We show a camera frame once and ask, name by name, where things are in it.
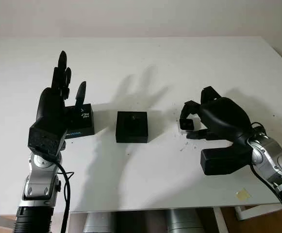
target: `silver cylinder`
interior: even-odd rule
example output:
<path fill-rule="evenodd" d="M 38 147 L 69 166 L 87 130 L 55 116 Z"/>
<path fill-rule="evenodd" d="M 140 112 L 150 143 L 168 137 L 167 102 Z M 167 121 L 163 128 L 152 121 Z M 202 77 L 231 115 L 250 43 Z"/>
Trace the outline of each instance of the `silver cylinder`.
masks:
<path fill-rule="evenodd" d="M 83 233 L 114 233 L 114 213 L 88 213 Z"/>
<path fill-rule="evenodd" d="M 166 211 L 168 233 L 204 233 L 195 209 L 173 209 Z"/>

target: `wooden floor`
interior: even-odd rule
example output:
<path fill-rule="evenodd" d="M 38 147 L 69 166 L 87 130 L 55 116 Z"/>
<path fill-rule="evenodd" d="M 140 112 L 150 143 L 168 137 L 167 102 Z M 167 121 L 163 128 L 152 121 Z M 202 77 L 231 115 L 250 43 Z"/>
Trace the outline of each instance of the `wooden floor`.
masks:
<path fill-rule="evenodd" d="M 237 221 L 233 207 L 221 208 L 229 233 L 282 233 L 282 210 L 252 219 Z M 12 230 L 0 229 L 0 233 Z"/>

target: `black cable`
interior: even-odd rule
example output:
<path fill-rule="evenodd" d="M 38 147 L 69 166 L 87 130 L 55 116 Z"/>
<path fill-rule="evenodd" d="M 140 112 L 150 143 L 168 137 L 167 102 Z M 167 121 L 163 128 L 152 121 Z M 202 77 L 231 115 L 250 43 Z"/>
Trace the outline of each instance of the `black cable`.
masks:
<path fill-rule="evenodd" d="M 69 180 L 68 180 L 68 177 L 67 177 L 67 174 L 66 174 L 64 168 L 61 166 L 61 164 L 58 161 L 54 161 L 54 163 L 61 170 L 61 172 L 64 176 L 64 179 L 65 179 L 65 184 L 66 184 L 66 188 L 67 188 L 67 198 L 66 198 L 65 210 L 64 210 L 63 221 L 62 221 L 62 226 L 61 226 L 61 233 L 65 233 L 66 226 L 67 226 L 70 198 L 71 198 L 71 187 L 69 185 Z"/>
<path fill-rule="evenodd" d="M 75 172 L 73 171 L 69 171 L 66 174 L 70 174 L 70 176 L 68 177 L 68 180 L 75 174 Z M 64 184 L 64 200 L 66 201 L 66 183 Z"/>
<path fill-rule="evenodd" d="M 259 174 L 257 174 L 257 172 L 255 171 L 253 164 L 250 164 L 249 167 L 251 168 L 251 171 L 253 172 L 253 174 L 261 181 L 264 183 L 264 185 L 267 186 L 267 188 L 270 189 L 270 191 L 278 198 L 278 200 L 281 202 L 282 204 L 282 200 L 280 198 L 280 196 L 276 193 L 276 191 L 271 187 L 271 185 L 265 181 Z"/>
<path fill-rule="evenodd" d="M 259 126 L 262 126 L 263 128 L 265 128 L 261 123 L 259 123 L 259 122 L 257 122 L 257 121 L 251 123 L 251 125 L 254 125 L 254 124 L 258 124 Z"/>

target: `black cube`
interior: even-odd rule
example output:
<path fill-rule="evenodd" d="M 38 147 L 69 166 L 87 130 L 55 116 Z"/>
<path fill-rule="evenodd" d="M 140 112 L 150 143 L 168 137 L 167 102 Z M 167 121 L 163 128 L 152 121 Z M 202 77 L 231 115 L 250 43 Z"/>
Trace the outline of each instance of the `black cube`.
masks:
<path fill-rule="evenodd" d="M 117 112 L 116 142 L 147 143 L 147 112 Z"/>

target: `robotic arm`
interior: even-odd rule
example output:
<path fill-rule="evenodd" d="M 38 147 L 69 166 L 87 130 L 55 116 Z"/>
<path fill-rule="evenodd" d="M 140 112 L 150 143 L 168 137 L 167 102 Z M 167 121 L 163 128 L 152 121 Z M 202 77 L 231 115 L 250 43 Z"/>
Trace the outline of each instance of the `robotic arm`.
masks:
<path fill-rule="evenodd" d="M 28 147 L 30 174 L 25 180 L 14 233 L 48 233 L 51 216 L 56 203 L 61 182 L 57 171 L 61 170 L 67 187 L 66 208 L 61 232 L 66 231 L 70 186 L 68 177 L 61 166 L 61 152 L 65 149 L 65 136 L 68 117 L 65 113 L 64 100 L 68 98 L 68 85 L 71 70 L 66 68 L 66 53 L 61 52 L 58 67 L 54 68 L 52 85 L 41 94 L 37 109 L 36 122 L 30 127 Z M 82 104 L 85 82 L 81 84 L 76 103 Z"/>
<path fill-rule="evenodd" d="M 205 130 L 193 131 L 189 114 L 198 114 Z M 230 147 L 203 149 L 201 166 L 206 175 L 224 175 L 250 165 L 252 172 L 282 203 L 282 148 L 268 137 L 264 127 L 251 123 L 246 112 L 231 99 L 221 97 L 211 86 L 203 89 L 201 103 L 185 103 L 180 127 L 189 139 L 233 142 Z"/>

